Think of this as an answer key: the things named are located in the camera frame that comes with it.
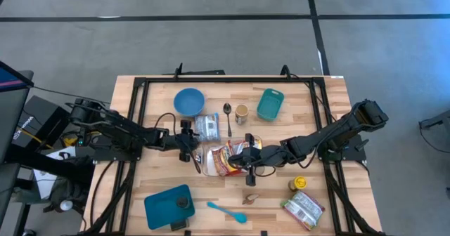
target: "gray floor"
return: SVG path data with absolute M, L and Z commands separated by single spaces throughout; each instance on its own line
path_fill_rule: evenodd
M 450 0 L 316 0 L 319 14 L 450 13 Z M 0 16 L 308 13 L 307 0 L 5 0 Z M 428 147 L 418 121 L 450 110 L 450 20 L 321 21 L 330 73 L 344 75 L 352 102 L 377 100 L 388 125 L 366 134 L 380 219 L 392 235 L 448 235 L 450 155 Z M 224 69 L 227 74 L 321 74 L 309 20 L 208 22 L 0 22 L 0 59 L 34 70 L 48 89 L 110 100 L 119 74 Z M 63 104 L 71 98 L 41 91 Z M 443 149 L 440 129 L 425 135 Z M 42 214 L 40 235 L 76 233 L 75 212 Z M 16 210 L 10 205 L 8 221 Z M 11 222 L 0 235 L 10 235 Z

